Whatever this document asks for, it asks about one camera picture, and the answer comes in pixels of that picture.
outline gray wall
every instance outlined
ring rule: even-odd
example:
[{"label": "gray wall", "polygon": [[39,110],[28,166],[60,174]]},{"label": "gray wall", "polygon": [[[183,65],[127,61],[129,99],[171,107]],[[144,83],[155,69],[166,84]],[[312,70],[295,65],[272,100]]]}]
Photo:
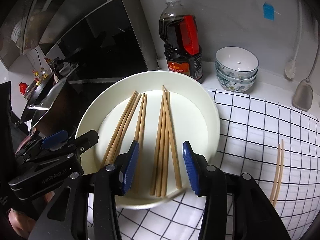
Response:
[{"label": "gray wall", "polygon": [[[263,17],[263,4],[275,9],[275,20]],[[164,43],[158,21],[165,0],[141,0],[159,58],[164,58]],[[225,46],[240,46],[253,52],[260,67],[283,75],[286,62],[293,58],[298,36],[298,0],[182,0],[196,16],[203,58],[214,61],[215,52]],[[302,2],[303,32],[297,57],[297,81],[306,78],[317,46],[317,32],[308,6]],[[311,79],[319,93],[318,68]]]}]

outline pair of chopsticks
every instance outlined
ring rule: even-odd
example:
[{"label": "pair of chopsticks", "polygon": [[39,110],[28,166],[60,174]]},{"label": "pair of chopsticks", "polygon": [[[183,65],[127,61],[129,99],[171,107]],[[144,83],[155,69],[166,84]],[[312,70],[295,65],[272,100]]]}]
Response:
[{"label": "pair of chopsticks", "polygon": [[270,202],[275,207],[281,186],[282,173],[283,173],[283,163],[284,163],[284,141],[281,140],[281,150],[280,144],[278,144],[278,156],[277,156],[277,166],[276,166],[276,174],[275,179],[273,181],[273,186],[270,195]]},{"label": "pair of chopsticks", "polygon": [[111,137],[107,150],[103,156],[100,168],[102,168],[105,165],[105,163],[113,163],[116,157],[118,156],[125,132],[127,131],[127,128],[131,121],[133,113],[137,107],[137,104],[140,100],[140,97],[141,94],[138,94],[136,91],[134,91],[132,96],[130,97],[130,100],[127,106],[125,107],[118,122],[118,125]]},{"label": "pair of chopsticks", "polygon": [[182,182],[170,118],[170,93],[169,91],[165,91],[164,86],[162,86],[162,100],[156,137],[150,195],[156,195],[157,197],[164,197],[167,195],[169,144],[171,146],[176,187],[177,189],[180,189],[182,188]]},{"label": "pair of chopsticks", "polygon": [[132,190],[136,194],[139,192],[139,177],[140,177],[140,165],[141,165],[140,163],[141,163],[142,142],[143,142],[143,135],[144,135],[144,124],[146,120],[146,108],[147,108],[147,94],[143,94],[136,131],[134,135],[134,140],[138,141],[139,143],[139,157],[138,157],[137,166],[134,172],[133,184],[132,184]]}]

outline checkered tablecloth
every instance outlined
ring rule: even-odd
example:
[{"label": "checkered tablecloth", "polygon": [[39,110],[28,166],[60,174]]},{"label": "checkered tablecloth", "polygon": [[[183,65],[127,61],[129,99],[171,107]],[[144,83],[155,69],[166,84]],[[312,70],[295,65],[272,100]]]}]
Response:
[{"label": "checkered tablecloth", "polygon": [[[276,210],[292,239],[299,239],[320,210],[320,123],[293,107],[224,90],[209,91],[221,123],[212,163],[224,172],[253,176],[269,197],[277,146],[284,139],[284,170]],[[197,240],[205,197],[183,195],[147,210],[118,210],[123,240]],[[88,203],[88,236],[93,236],[93,195]],[[232,239],[232,196],[228,195],[226,239]]]}]

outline soy sauce bottle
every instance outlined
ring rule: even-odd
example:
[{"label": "soy sauce bottle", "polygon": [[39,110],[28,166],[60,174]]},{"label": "soy sauce bottle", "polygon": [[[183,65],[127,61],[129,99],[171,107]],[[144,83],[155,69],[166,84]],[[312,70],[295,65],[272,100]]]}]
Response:
[{"label": "soy sauce bottle", "polygon": [[168,68],[202,82],[202,49],[198,43],[196,18],[180,0],[165,1],[167,8],[160,16],[159,34],[165,42]]}]

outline metal screw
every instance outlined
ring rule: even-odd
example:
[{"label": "metal screw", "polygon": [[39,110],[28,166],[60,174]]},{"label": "metal screw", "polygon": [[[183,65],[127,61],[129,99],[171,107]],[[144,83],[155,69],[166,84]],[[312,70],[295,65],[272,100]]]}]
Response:
[{"label": "metal screw", "polygon": [[251,175],[249,173],[244,173],[242,174],[242,177],[246,180],[250,180],[251,179]]},{"label": "metal screw", "polygon": [[72,178],[72,179],[76,179],[78,177],[79,177],[79,173],[76,171],[70,174],[70,178]]},{"label": "metal screw", "polygon": [[107,171],[113,171],[116,168],[116,166],[114,164],[108,164],[106,166],[106,170]]},{"label": "metal screw", "polygon": [[213,165],[208,165],[207,166],[207,171],[215,171],[216,170],[216,167],[213,166]]}]

